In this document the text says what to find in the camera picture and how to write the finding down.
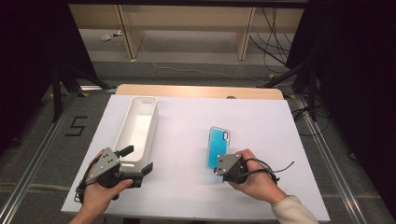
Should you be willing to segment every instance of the wrist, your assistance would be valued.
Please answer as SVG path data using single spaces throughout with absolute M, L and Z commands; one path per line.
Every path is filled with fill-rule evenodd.
M 279 203 L 280 201 L 284 200 L 287 197 L 288 195 L 282 189 L 278 188 L 273 192 L 271 198 L 268 200 L 268 203 L 270 204 Z
M 100 215 L 96 215 L 95 213 L 90 212 L 87 209 L 84 209 L 84 207 L 81 207 L 81 209 L 78 211 L 78 213 L 70 222 L 70 224 L 91 224 L 94 223 L 94 221 L 99 216 Z

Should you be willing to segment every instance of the aluminum rail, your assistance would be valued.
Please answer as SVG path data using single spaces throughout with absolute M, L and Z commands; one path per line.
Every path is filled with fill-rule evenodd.
M 304 97 L 301 94 L 297 95 L 297 103 L 300 108 L 305 108 L 307 106 Z M 343 200 L 346 210 L 348 211 L 353 223 L 361 224 L 367 223 L 364 215 L 361 211 L 361 207 L 352 193 L 346 179 L 343 176 L 343 172 L 338 166 L 332 152 L 329 149 L 323 135 L 320 132 L 319 126 L 309 117 L 308 112 L 304 112 L 304 119 L 308 125 L 309 131 L 312 133 L 314 140 L 318 146 L 320 154 L 326 163 L 329 173 L 332 176 L 332 181 L 337 187 L 340 193 L 341 199 Z
M 11 222 L 12 218 L 14 218 L 19 206 L 21 205 L 23 197 L 26 194 L 26 191 L 29 189 L 30 184 L 34 180 L 38 169 L 43 163 L 43 160 L 45 159 L 53 140 L 55 139 L 60 127 L 64 122 L 64 115 L 67 113 L 67 110 L 70 108 L 70 105 L 73 104 L 76 97 L 76 93 L 70 93 L 66 97 L 66 100 L 64 101 L 64 111 L 61 113 L 56 122 L 52 122 L 46 136 L 41 142 L 41 145 L 39 146 L 37 152 L 21 177 L 20 182 L 17 184 L 9 196 L 7 202 L 3 206 L 0 214 L 0 223 L 8 224 Z

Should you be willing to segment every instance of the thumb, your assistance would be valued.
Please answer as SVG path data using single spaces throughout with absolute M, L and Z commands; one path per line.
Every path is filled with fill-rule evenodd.
M 123 190 L 127 189 L 129 186 L 132 185 L 134 181 L 132 179 L 122 180 L 118 185 L 114 186 L 111 190 L 114 195 L 121 193 Z
M 240 190 L 240 188 L 241 188 L 241 185 L 236 184 L 236 183 L 234 183 L 234 182 L 228 182 L 228 184 L 229 184 L 231 187 L 233 187 L 234 189 L 236 189 L 236 190 Z

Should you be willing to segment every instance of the black cable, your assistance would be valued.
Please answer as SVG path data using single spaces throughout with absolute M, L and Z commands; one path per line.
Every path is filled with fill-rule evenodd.
M 280 42 L 279 42 L 279 40 L 277 39 L 277 36 L 276 36 L 276 24 L 275 24 L 275 21 L 276 21 L 276 7 L 273 7 L 273 26 L 272 26 L 272 32 L 274 33 L 274 38 L 275 38 L 275 41 L 276 41 L 276 45 L 277 45 L 278 47 L 280 47 L 280 48 L 277 48 L 277 52 L 279 53 L 280 58 L 282 59 L 282 61 L 285 62 L 285 60 L 283 60 L 282 53 L 280 52 L 280 49 L 282 49 L 282 46 L 280 45 Z
M 286 35 L 286 34 L 283 34 L 285 37 L 286 37 L 286 39 L 289 41 L 289 44 L 291 44 L 291 41 L 289 40 L 289 38 L 288 38 L 288 36 Z
M 268 43 L 269 43 L 269 41 L 270 41 L 270 39 L 271 39 L 271 35 L 274 35 L 274 38 L 275 38 L 275 40 L 276 40 L 276 45 L 278 46 L 277 49 L 278 49 L 279 55 L 280 55 L 280 57 L 281 57 L 283 63 L 285 63 L 285 61 L 283 60 L 282 53 L 280 52 L 280 50 L 282 49 L 283 54 L 285 55 L 286 58 L 288 58 L 288 56 L 287 56 L 287 54 L 285 53 L 285 51 L 283 50 L 282 45 L 280 44 L 280 42 L 279 42 L 279 40 L 278 40 L 278 38 L 277 38 L 277 36 L 276 36 L 276 25 L 275 25 L 275 21 L 276 21 L 276 7 L 273 8 L 273 24 L 272 24 L 272 25 L 271 25 L 271 23 L 269 22 L 269 20 L 268 20 L 268 18 L 267 18 L 267 15 L 265 14 L 265 11 L 264 11 L 264 8 L 263 8 L 263 7 L 262 7 L 262 14 L 263 14 L 264 18 L 266 19 L 266 21 L 267 21 L 267 23 L 268 23 L 268 26 L 269 26 L 269 28 L 270 28 L 270 30 L 271 30 L 270 36 L 269 36 L 269 38 L 268 38 Z
M 319 109 L 319 108 L 325 109 L 326 107 L 324 107 L 323 105 L 315 105 L 315 109 Z M 306 106 L 306 107 L 304 107 L 302 109 L 296 109 L 296 110 L 291 111 L 291 114 L 297 113 L 297 115 L 293 117 L 294 122 L 299 120 L 299 119 L 301 119 L 301 118 L 303 118 L 304 117 L 304 112 L 306 112 L 307 110 L 308 110 L 308 106 Z M 320 130 L 318 133 L 299 133 L 300 136 L 314 136 L 314 135 L 317 135 L 317 134 L 320 134 L 320 133 L 324 133 L 329 128 L 330 119 L 332 117 L 330 117 L 330 116 L 328 116 L 328 117 L 321 116 L 320 114 L 318 114 L 318 111 L 316 111 L 315 114 L 320 116 L 320 117 L 322 117 L 322 118 L 327 119 L 326 126 L 322 130 Z
M 262 39 L 262 37 L 260 36 L 259 33 L 256 33 L 256 35 L 257 35 L 257 37 L 260 39 L 260 41 L 262 41 L 262 43 L 268 45 L 268 46 L 271 47 L 271 48 L 279 49 L 279 47 L 274 46 L 274 45 L 272 45 L 272 44 L 270 44 L 270 43 L 268 43 L 268 42 L 265 42 L 265 40 Z
M 291 164 L 289 164 L 286 168 L 283 168 L 283 169 L 277 170 L 277 171 L 273 171 L 273 172 L 274 172 L 274 173 L 283 172 L 283 171 L 289 169 L 293 164 L 294 164 L 294 161 L 292 161 Z
M 86 184 L 85 181 L 87 180 L 87 176 L 90 173 L 91 168 L 99 161 L 101 156 L 102 156 L 102 154 L 100 156 L 96 157 L 93 161 L 91 161 L 90 165 L 88 166 L 87 171 L 85 171 L 84 176 L 82 177 L 81 181 L 79 182 L 78 186 L 76 187 L 75 202 L 83 203 L 85 188 L 87 188 L 87 186 L 89 186 L 90 184 L 95 183 L 95 182 L 92 182 L 90 184 Z
M 236 177 L 237 179 L 242 178 L 242 177 L 246 177 L 246 176 L 249 176 L 249 175 L 253 175 L 253 174 L 265 172 L 265 173 L 267 173 L 267 174 L 271 177 L 271 179 L 272 179 L 272 180 L 274 181 L 274 183 L 276 183 L 276 184 L 277 184 L 277 181 L 279 181 L 280 178 L 277 178 L 276 175 L 275 175 L 275 173 L 285 171 L 285 170 L 289 169 L 289 168 L 294 164 L 294 161 L 293 161 L 288 167 L 286 167 L 286 168 L 284 168 L 284 169 L 282 169 L 282 170 L 279 170 L 279 171 L 275 171 L 275 172 L 274 172 L 273 169 L 271 168 L 271 166 L 269 166 L 269 165 L 268 165 L 266 162 L 264 162 L 264 161 L 261 161 L 261 160 L 256 159 L 256 158 L 247 159 L 246 162 L 248 162 L 248 161 L 257 161 L 257 162 L 260 163 L 261 166 L 264 167 L 264 168 L 263 168 L 263 169 L 253 170 L 253 171 L 249 171 L 249 172 L 247 172 L 247 173 L 241 174 L 241 175 L 239 175 L 239 176 Z
M 257 44 L 253 38 L 250 36 L 249 37 L 250 40 L 257 46 L 257 48 L 259 48 L 260 50 L 264 51 L 264 54 L 269 54 L 271 57 L 273 57 L 275 60 L 277 60 L 278 62 L 282 63 L 283 65 L 285 65 L 284 62 L 282 62 L 280 59 L 278 59 L 274 54 L 270 53 L 267 49 L 263 49 L 259 44 Z

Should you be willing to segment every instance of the blue phone case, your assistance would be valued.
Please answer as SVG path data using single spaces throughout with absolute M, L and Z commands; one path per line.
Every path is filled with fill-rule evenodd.
M 207 167 L 214 169 L 218 165 L 218 155 L 227 154 L 230 144 L 230 132 L 218 127 L 210 128 L 207 148 Z

